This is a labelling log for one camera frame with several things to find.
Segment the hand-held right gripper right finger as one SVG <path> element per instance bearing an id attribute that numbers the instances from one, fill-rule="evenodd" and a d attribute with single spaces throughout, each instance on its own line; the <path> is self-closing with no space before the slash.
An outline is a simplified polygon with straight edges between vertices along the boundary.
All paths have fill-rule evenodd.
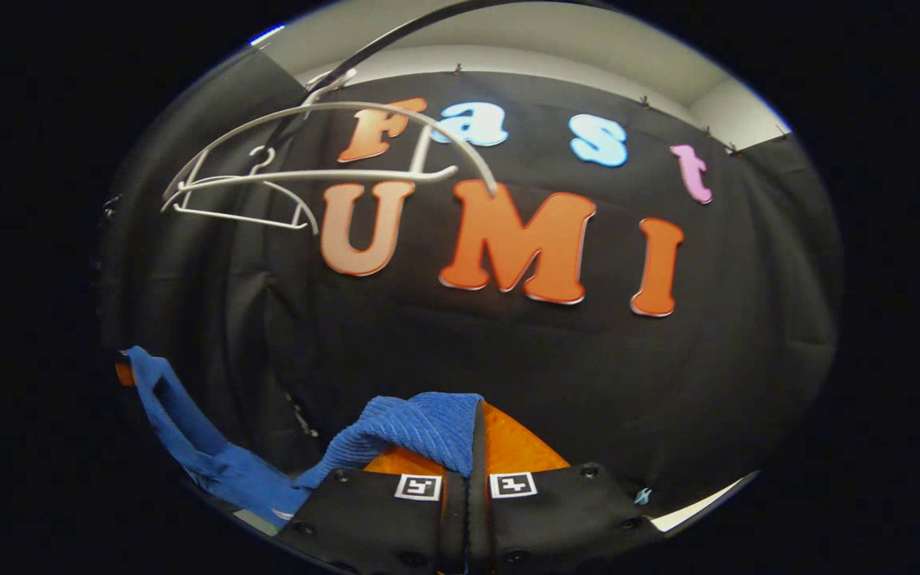
<path id="1" fill-rule="evenodd" d="M 468 484 L 471 574 L 600 574 L 662 539 L 605 467 L 566 465 L 521 423 L 478 404 Z"/>

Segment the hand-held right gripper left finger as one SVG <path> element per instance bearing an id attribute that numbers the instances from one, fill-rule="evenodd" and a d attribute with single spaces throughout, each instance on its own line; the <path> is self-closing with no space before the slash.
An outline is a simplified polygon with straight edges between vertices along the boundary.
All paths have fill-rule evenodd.
<path id="1" fill-rule="evenodd" d="M 394 446 L 336 467 L 279 531 L 281 545 L 351 574 L 465 574 L 467 480 Z"/>

